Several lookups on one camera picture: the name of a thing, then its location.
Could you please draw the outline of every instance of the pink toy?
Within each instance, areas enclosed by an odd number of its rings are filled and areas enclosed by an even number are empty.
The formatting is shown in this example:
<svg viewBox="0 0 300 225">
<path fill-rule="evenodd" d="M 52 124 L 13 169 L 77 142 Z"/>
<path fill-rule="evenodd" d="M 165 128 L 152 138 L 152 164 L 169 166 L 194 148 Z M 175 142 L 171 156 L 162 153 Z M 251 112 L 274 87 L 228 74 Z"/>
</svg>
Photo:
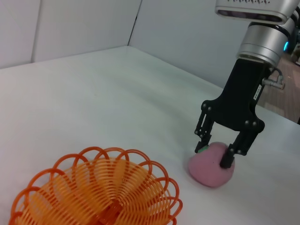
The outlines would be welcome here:
<svg viewBox="0 0 300 225">
<path fill-rule="evenodd" d="M 201 184 L 210 188 L 218 188 L 227 183 L 233 176 L 235 162 L 229 169 L 220 167 L 220 162 L 228 146 L 215 142 L 203 148 L 188 163 L 190 174 Z"/>
</svg>

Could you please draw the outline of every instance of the white table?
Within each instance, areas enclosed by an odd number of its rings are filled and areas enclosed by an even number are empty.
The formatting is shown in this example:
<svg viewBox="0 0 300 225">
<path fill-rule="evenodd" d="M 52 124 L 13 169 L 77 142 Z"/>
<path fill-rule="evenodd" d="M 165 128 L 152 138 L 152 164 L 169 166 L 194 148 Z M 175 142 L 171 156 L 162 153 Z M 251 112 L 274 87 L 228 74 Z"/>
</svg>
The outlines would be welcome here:
<svg viewBox="0 0 300 225">
<path fill-rule="evenodd" d="M 180 186 L 179 225 L 298 225 L 300 126 L 257 107 L 266 128 L 219 189 L 187 172 L 201 103 L 221 89 L 131 47 L 0 70 L 0 224 L 39 171 L 88 146 L 135 148 Z M 214 125 L 212 141 L 236 133 Z"/>
</svg>

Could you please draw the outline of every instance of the white backdrop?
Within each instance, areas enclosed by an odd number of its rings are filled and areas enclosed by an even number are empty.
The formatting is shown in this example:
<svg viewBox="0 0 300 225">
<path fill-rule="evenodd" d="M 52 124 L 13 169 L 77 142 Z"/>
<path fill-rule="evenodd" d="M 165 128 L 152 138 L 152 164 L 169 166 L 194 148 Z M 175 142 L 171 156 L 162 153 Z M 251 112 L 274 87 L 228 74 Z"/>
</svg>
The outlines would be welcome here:
<svg viewBox="0 0 300 225">
<path fill-rule="evenodd" d="M 42 0 L 33 61 L 127 45 L 141 0 Z"/>
<path fill-rule="evenodd" d="M 0 0 L 0 68 L 30 63 L 40 0 Z"/>
<path fill-rule="evenodd" d="M 224 19 L 215 0 L 143 0 L 130 45 L 224 87 L 248 22 Z"/>
</svg>

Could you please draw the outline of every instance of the blue led light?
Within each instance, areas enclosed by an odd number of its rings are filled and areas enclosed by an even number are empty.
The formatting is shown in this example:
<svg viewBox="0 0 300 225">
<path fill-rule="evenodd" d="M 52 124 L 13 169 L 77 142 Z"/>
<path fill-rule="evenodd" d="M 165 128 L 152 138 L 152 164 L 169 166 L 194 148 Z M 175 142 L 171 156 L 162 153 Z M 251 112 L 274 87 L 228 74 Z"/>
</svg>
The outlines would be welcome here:
<svg viewBox="0 0 300 225">
<path fill-rule="evenodd" d="M 285 44 L 285 47 L 283 48 L 283 51 L 287 50 L 287 47 L 289 46 L 289 42 L 287 41 Z"/>
</svg>

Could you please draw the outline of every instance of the orange basket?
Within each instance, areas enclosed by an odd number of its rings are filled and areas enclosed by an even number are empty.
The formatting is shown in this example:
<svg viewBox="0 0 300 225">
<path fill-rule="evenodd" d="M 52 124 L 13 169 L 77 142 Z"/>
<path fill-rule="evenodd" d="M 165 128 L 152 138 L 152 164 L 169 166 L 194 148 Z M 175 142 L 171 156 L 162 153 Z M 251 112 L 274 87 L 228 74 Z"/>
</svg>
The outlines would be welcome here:
<svg viewBox="0 0 300 225">
<path fill-rule="evenodd" d="M 94 150 L 89 161 L 84 154 Z M 131 162 L 132 154 L 143 162 Z M 58 169 L 68 158 L 75 158 L 72 167 Z M 153 174 L 157 168 L 163 177 Z M 46 184 L 34 186 L 48 173 Z M 161 164 L 139 150 L 90 147 L 38 173 L 16 197 L 9 225 L 175 225 L 181 209 L 179 187 Z"/>
</svg>

